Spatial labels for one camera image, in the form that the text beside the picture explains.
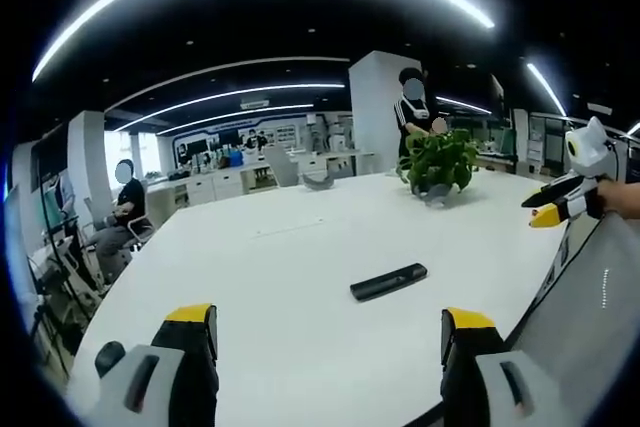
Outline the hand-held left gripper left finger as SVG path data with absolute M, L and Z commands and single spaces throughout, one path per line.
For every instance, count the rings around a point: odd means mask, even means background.
M 106 343 L 95 357 L 100 395 L 86 426 L 213 426 L 217 373 L 217 308 L 180 307 L 150 344 L 127 350 Z

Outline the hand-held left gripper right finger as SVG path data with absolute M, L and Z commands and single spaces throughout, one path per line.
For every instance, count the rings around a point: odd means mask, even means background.
M 556 383 L 484 314 L 442 310 L 441 366 L 445 426 L 556 424 Z

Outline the person's right hand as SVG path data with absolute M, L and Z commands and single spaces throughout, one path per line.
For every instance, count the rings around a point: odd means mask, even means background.
M 616 212 L 625 219 L 640 219 L 639 182 L 624 183 L 603 179 L 598 183 L 597 190 L 606 211 Z

